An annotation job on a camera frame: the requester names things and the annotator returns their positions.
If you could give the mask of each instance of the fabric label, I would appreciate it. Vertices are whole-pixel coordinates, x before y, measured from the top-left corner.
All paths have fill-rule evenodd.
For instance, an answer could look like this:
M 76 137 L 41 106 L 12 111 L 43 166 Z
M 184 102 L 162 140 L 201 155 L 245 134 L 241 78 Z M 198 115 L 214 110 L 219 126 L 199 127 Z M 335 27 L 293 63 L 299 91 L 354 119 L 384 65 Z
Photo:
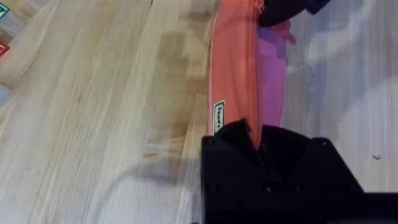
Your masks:
M 214 104 L 213 126 L 214 134 L 224 126 L 225 100 Z

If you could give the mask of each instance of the zipper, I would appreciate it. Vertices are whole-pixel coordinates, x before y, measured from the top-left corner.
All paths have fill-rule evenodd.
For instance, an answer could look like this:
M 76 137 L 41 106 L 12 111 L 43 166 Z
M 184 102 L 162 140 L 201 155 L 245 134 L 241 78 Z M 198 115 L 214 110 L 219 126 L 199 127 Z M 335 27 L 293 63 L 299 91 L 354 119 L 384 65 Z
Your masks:
M 257 28 L 258 28 L 258 19 L 260 14 L 264 10 L 264 0 L 248 0 L 251 2 L 252 6 L 254 8 L 250 7 L 250 12 L 249 15 L 251 16 L 251 19 L 253 20 L 253 23 L 250 24 L 249 28 L 249 39 L 248 43 L 249 44 L 249 49 L 251 50 L 250 56 L 253 58 L 253 60 L 249 60 L 249 70 L 248 73 L 254 74 L 254 79 L 252 79 L 252 82 L 249 86 L 256 86 L 256 96 L 251 97 L 248 99 L 249 103 L 249 108 L 254 108 L 251 111 L 251 117 L 256 118 L 255 121 L 256 123 L 252 123 L 250 125 L 254 125 L 254 128 L 256 131 L 254 132 L 254 135 L 251 136 L 252 143 L 254 144 L 254 147 L 256 149 L 259 149 L 260 141 L 261 141 L 261 136 L 262 136 L 262 113 L 260 111 L 260 108 L 262 106 L 260 105 L 261 103 L 261 90 L 259 89 L 259 85 L 257 84 L 257 65 L 256 65 L 256 60 L 257 60 Z
M 264 1 L 263 0 L 254 0 L 254 7 L 257 9 L 258 11 L 258 15 L 257 15 L 257 19 L 258 16 L 263 12 L 263 10 L 265 9 L 265 5 L 264 5 Z

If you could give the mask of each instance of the black object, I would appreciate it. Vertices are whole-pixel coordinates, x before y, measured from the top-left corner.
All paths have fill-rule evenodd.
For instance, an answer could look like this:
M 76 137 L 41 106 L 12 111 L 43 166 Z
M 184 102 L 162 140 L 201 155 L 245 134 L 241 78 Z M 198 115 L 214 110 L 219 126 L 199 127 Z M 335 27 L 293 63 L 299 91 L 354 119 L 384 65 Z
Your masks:
M 330 0 L 264 0 L 265 9 L 259 16 L 259 25 L 274 26 L 303 10 L 316 14 L 329 2 Z
M 398 194 L 364 193 L 329 140 L 264 126 L 257 151 L 248 133 L 241 120 L 202 139 L 204 224 L 398 220 Z

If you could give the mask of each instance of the wood grain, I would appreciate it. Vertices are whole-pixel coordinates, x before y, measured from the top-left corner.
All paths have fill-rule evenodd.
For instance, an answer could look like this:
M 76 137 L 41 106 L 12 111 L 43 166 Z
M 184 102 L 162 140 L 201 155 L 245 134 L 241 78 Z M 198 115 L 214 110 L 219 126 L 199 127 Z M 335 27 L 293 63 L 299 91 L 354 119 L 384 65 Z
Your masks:
M 52 1 L 11 42 L 0 223 L 190 219 L 170 214 L 205 134 L 213 5 L 199 6 Z
M 376 1 L 293 20 L 284 126 L 393 191 L 397 4 Z M 49 1 L 0 59 L 0 223 L 200 222 L 214 16 L 212 1 Z

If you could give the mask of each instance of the pink fabric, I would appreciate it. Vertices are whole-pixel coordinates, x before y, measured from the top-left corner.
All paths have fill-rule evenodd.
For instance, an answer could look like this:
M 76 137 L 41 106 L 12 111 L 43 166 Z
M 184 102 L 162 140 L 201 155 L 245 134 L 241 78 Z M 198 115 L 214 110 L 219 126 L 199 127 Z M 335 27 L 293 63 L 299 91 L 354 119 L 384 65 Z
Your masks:
M 279 126 L 284 103 L 286 77 L 286 40 L 295 43 L 284 22 L 257 33 L 257 80 L 262 93 L 262 123 Z

